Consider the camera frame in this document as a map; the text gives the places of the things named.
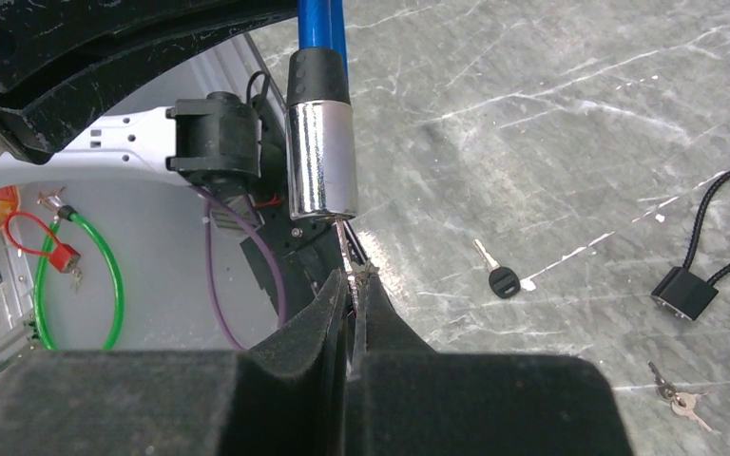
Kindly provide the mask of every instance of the key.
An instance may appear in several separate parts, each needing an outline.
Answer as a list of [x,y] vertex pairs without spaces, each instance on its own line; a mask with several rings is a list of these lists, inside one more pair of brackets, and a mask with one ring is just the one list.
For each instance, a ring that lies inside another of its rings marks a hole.
[[698,404],[699,394],[690,394],[689,392],[677,392],[676,400],[670,405],[673,411],[679,416],[689,418],[699,424],[702,428],[706,429],[707,432],[712,432],[712,428],[704,422],[700,416],[695,413],[695,406]]
[[74,293],[79,293],[80,283],[83,281],[83,270],[79,267],[74,267],[71,270],[71,278],[71,288],[74,290]]
[[676,387],[662,377],[659,370],[656,369],[655,364],[648,361],[647,366],[653,372],[654,381],[656,382],[656,393],[665,401],[672,402],[673,399],[676,398],[676,393],[678,392]]
[[516,295],[522,290],[522,285],[519,282],[519,276],[512,271],[511,268],[500,266],[495,259],[486,251],[483,247],[483,243],[479,239],[474,240],[474,247],[477,248],[477,252],[486,261],[489,267],[489,286],[493,293],[503,299],[507,299],[513,295]]

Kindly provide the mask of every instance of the black plastic housing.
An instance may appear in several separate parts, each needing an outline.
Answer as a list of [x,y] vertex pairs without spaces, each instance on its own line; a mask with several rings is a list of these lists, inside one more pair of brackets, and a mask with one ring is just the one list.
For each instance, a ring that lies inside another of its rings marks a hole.
[[166,166],[225,200],[248,193],[260,176],[256,110],[228,92],[178,100],[166,116],[176,123],[175,157]]
[[651,293],[658,304],[674,310],[677,316],[693,321],[698,319],[717,295],[715,287],[678,266],[671,269]]

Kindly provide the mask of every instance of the black braided cord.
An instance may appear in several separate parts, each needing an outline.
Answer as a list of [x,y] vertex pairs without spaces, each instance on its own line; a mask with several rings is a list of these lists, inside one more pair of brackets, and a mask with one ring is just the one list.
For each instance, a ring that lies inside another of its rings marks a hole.
[[[704,217],[706,217],[706,210],[709,208],[709,203],[712,201],[712,197],[714,197],[715,193],[717,193],[718,190],[720,190],[720,188],[729,180],[730,171],[726,172],[725,174],[721,175],[717,180],[715,180],[712,186],[709,187],[709,190],[706,191],[706,195],[703,196],[703,199],[701,200],[701,205],[698,208],[698,214],[695,217],[695,226],[693,227],[693,234],[690,238],[690,248],[687,251],[687,258],[684,260],[683,264],[684,269],[690,269],[693,259],[695,259],[695,254],[698,251],[698,243],[701,238],[701,226],[703,225],[703,219]],[[723,269],[717,271],[714,275],[712,275],[709,280],[706,281],[706,283],[710,285],[715,285],[719,280],[724,278],[729,273],[730,263],[726,265]]]

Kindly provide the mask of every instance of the black rubber cap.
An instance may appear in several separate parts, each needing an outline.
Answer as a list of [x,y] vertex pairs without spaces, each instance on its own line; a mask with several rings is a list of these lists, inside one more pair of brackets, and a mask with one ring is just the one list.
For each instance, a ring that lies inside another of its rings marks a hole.
[[309,47],[290,59],[287,106],[317,100],[351,104],[342,56],[326,47]]
[[71,221],[71,216],[73,216],[76,213],[77,213],[77,211],[74,210],[73,207],[66,204],[65,206],[63,206],[57,210],[57,217],[59,217],[60,219],[63,219],[63,220]]

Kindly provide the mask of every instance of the black wire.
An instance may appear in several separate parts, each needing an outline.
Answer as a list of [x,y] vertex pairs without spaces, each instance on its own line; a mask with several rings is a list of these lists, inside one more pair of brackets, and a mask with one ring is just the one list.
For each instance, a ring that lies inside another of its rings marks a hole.
[[[693,226],[693,234],[690,238],[690,248],[687,251],[687,258],[684,259],[684,269],[690,269],[693,259],[695,259],[695,254],[698,251],[698,242],[701,238],[701,226],[703,225],[703,219],[704,217],[706,217],[706,210],[709,208],[709,203],[712,201],[712,197],[714,197],[715,193],[717,193],[718,190],[720,190],[720,188],[729,180],[730,171],[726,172],[717,180],[715,180],[712,186],[709,187],[709,190],[706,191],[706,195],[703,196],[703,199],[701,200],[701,205],[698,208],[698,214],[695,217],[695,225]],[[710,285],[715,285],[715,283],[717,283],[729,273],[730,263],[726,265],[723,269],[717,271],[714,275],[712,275],[709,280],[706,281],[706,283]]]
[[253,101],[253,84],[256,82],[256,80],[259,78],[259,76],[264,76],[264,83],[262,83],[261,86],[261,98],[264,100],[267,98],[267,92],[270,91],[270,80],[272,79],[270,77],[270,74],[266,71],[259,70],[255,73],[253,73],[250,76],[250,80],[247,82],[247,90],[245,90],[245,102],[247,104],[251,105],[251,102]]

